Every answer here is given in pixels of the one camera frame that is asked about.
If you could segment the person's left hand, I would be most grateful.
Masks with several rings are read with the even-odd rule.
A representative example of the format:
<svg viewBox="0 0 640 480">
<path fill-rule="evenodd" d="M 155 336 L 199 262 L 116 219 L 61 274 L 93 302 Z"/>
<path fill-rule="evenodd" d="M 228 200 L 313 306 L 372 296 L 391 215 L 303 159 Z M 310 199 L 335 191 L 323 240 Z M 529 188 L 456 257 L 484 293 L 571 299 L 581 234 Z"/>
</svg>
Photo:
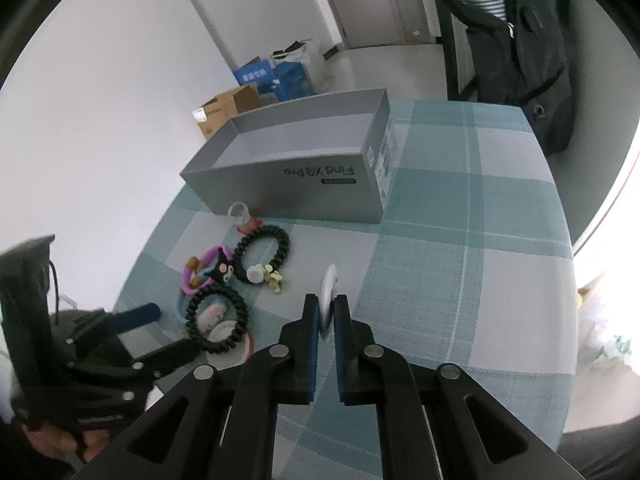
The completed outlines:
<svg viewBox="0 0 640 480">
<path fill-rule="evenodd" d="M 112 435 L 108 430 L 88 430 L 82 434 L 81 444 L 68 432 L 42 424 L 37 429 L 21 426 L 30 445 L 40 454 L 54 460 L 66 460 L 68 456 L 77 456 L 81 451 L 82 460 L 87 463 L 98 456 L 111 443 Z"/>
</svg>

